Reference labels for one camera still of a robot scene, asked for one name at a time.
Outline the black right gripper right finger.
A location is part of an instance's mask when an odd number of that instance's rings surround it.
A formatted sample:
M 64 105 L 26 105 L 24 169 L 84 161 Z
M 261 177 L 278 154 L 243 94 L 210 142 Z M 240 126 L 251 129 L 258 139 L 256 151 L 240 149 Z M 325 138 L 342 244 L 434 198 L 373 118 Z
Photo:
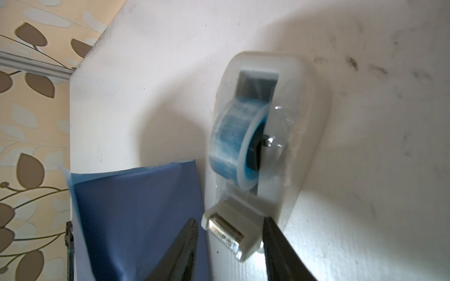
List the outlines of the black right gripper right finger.
M 265 217 L 262 241 L 268 281 L 316 281 L 271 217 Z

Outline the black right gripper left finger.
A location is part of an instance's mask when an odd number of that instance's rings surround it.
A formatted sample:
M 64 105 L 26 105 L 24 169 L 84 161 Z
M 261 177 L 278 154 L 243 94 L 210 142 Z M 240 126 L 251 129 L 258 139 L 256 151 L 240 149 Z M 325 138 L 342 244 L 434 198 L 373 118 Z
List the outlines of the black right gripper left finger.
M 190 218 L 146 281 L 192 281 L 198 238 L 198 223 Z

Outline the blue wrapping paper sheet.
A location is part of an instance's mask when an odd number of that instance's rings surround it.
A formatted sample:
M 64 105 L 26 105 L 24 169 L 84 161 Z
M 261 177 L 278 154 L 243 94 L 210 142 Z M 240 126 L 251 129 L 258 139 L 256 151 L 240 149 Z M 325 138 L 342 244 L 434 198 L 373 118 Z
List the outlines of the blue wrapping paper sheet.
M 78 281 L 146 281 L 190 218 L 199 230 L 193 281 L 211 280 L 195 160 L 63 174 L 72 203 Z

